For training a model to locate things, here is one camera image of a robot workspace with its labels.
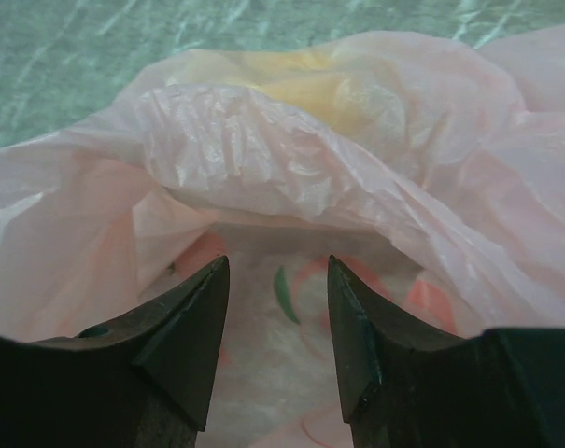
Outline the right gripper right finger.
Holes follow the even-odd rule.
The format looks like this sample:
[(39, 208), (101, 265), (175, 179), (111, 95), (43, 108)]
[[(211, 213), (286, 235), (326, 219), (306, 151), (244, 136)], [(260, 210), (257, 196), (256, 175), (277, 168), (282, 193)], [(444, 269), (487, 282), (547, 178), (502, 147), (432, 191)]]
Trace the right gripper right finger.
[(357, 447), (565, 447), (565, 328), (460, 338), (328, 262), (341, 412)]

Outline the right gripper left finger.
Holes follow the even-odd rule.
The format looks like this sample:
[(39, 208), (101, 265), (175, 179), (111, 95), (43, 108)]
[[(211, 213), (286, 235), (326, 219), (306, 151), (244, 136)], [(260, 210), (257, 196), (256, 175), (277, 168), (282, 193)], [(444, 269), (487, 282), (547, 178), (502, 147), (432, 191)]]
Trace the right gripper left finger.
[(67, 338), (0, 336), (0, 447), (192, 447), (230, 291), (226, 257)]

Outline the pink plastic bag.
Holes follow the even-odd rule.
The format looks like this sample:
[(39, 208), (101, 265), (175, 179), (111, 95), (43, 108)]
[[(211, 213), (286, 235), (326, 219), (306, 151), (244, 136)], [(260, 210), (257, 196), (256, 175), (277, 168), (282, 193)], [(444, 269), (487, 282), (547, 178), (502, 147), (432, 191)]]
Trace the pink plastic bag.
[(0, 336), (72, 338), (226, 257), (192, 447), (357, 447), (328, 262), (460, 338), (565, 328), (565, 24), (480, 49), (406, 32), (310, 47), (364, 61), (392, 120), (355, 137), (185, 51), (107, 109), (0, 148)]

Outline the yellow fruit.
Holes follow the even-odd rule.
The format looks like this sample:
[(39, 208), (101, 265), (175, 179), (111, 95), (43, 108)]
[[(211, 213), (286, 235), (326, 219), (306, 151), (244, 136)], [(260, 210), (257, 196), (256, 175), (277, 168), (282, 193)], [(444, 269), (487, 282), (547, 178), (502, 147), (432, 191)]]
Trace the yellow fruit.
[(393, 119), (396, 99), (367, 62), (337, 59), (321, 48), (194, 49), (187, 57), (189, 81), (250, 88), (296, 106), (349, 137)]

